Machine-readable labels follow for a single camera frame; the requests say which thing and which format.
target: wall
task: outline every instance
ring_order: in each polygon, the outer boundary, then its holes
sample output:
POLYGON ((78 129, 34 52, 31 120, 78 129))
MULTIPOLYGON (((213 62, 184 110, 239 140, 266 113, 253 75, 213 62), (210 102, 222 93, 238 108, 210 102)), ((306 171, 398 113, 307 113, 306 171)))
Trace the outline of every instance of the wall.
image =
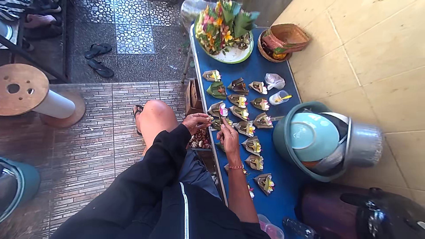
POLYGON ((293 0, 274 24, 312 41, 289 60, 302 100, 385 132, 374 168, 337 180, 377 186, 425 206, 425 0, 293 0))
POLYGON ((291 0, 237 0, 245 11, 259 11, 255 21, 259 27, 269 27, 289 5, 291 0))

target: blue table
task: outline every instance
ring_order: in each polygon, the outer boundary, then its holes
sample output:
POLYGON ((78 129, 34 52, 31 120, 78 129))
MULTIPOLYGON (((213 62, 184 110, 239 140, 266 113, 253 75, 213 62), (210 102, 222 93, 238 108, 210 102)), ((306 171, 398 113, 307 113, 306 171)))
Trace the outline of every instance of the blue table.
MULTIPOLYGON (((284 116, 288 114, 292 107, 297 104, 300 104, 300 97, 297 91, 297 87, 294 82, 294 78, 289 67, 288 61, 282 63, 272 63, 266 60, 261 56, 257 48, 257 39, 260 33, 264 30, 263 28, 254 29, 252 32, 254 34, 254 50, 252 51, 251 56, 238 64, 225 64, 221 63, 210 56, 208 56, 204 50, 199 45, 197 39, 194 38, 194 29, 193 25, 190 33, 191 46, 193 51, 193 58, 196 66, 196 75, 198 77, 198 83, 201 95, 204 112, 213 104, 220 101, 220 99, 212 97, 206 92, 208 87, 212 82, 206 81, 202 78, 202 73, 208 70, 218 70, 221 75, 221 80, 224 86, 228 86, 233 80, 242 77, 246 86, 252 81, 264 81, 266 73, 277 73, 285 79, 285 87, 283 88, 293 97, 289 99, 288 102, 280 105, 272 105, 266 114, 271 117, 284 116)), ((253 89, 249 88, 249 94, 247 95, 247 102, 250 102, 257 97, 270 97, 272 94, 278 92, 279 90, 273 88, 265 96, 262 95, 253 89)), ((237 94, 229 89, 227 89, 227 95, 237 94)), ((228 100, 224 100, 227 107, 232 106, 233 104, 228 100)), ((255 117, 261 113, 262 110, 255 108, 251 103, 247 105, 249 118, 250 120, 255 119, 255 117)), ((229 118, 233 122, 239 122, 241 119, 234 116, 229 111, 229 118)), ((218 131, 209 130, 210 136, 214 143, 217 143, 216 134, 218 131)), ((245 169, 250 175, 247 176, 247 181, 249 185, 254 188, 254 205, 257 210, 257 213, 265 215, 273 224, 282 228, 282 218, 284 216, 289 216, 295 218, 294 206, 297 204, 298 194, 300 187, 306 182, 310 182, 311 179, 306 176, 297 166, 291 165, 275 150, 275 146, 272 142, 272 132, 273 129, 256 129, 254 135, 258 136, 261 148, 261 156, 264 158, 264 170, 257 171, 253 170, 244 162, 245 169), (265 193, 258 187, 258 185, 253 180, 259 174, 272 173, 272 180, 275 183, 274 191, 266 196, 265 193)), ((239 142, 242 143, 248 137, 242 134, 239 134, 239 142)), ((244 161, 250 153, 246 151, 243 146, 240 146, 241 159, 244 161)), ((226 194, 229 190, 229 178, 224 169, 224 166, 228 163, 226 154, 218 149, 216 146, 212 148, 213 155, 215 157, 215 162, 219 168, 219 176, 221 181, 221 186, 225 192, 225 202, 227 204, 226 194)))

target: person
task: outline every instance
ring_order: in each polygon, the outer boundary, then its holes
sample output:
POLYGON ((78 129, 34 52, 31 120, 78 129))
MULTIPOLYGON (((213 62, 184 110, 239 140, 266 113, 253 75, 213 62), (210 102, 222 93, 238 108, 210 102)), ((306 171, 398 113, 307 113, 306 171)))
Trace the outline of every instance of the person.
POLYGON ((211 125, 207 114, 178 124, 163 101, 133 109, 146 148, 141 161, 82 210, 51 239, 247 238, 269 239, 260 229, 239 156, 238 133, 226 120, 217 133, 229 161, 229 207, 211 174, 187 148, 196 131, 211 125))

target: woven basket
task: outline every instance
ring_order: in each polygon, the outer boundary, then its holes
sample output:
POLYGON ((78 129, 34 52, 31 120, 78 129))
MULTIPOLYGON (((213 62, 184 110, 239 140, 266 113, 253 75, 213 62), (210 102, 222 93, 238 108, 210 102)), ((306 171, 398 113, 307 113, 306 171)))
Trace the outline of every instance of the woven basket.
POLYGON ((303 50, 310 37, 297 25, 285 23, 271 26, 261 40, 275 54, 283 54, 303 50))
POLYGON ((269 56, 269 55, 265 52, 265 50, 263 49, 263 47, 262 47, 262 45, 261 45, 261 38, 262 38, 262 36, 263 36, 263 34, 264 34, 265 32, 266 32, 266 31, 263 31, 263 32, 260 34, 260 36, 258 37, 258 41, 257 41, 258 50, 260 51, 261 55, 262 55, 264 58, 266 58, 268 61, 275 62, 275 63, 283 62, 283 61, 286 61, 287 59, 291 58, 292 53, 287 53, 287 54, 286 54, 286 56, 285 56, 285 58, 283 58, 283 60, 276 60, 276 59, 274 59, 273 57, 269 56))

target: knee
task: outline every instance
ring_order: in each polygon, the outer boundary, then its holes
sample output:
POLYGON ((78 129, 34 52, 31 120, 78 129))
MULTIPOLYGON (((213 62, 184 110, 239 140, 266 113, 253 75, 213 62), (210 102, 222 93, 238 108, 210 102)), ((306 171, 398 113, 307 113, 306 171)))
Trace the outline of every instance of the knee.
POLYGON ((153 114, 164 113, 164 111, 169 110, 173 111, 173 109, 162 100, 149 100, 143 107, 143 111, 153 114))

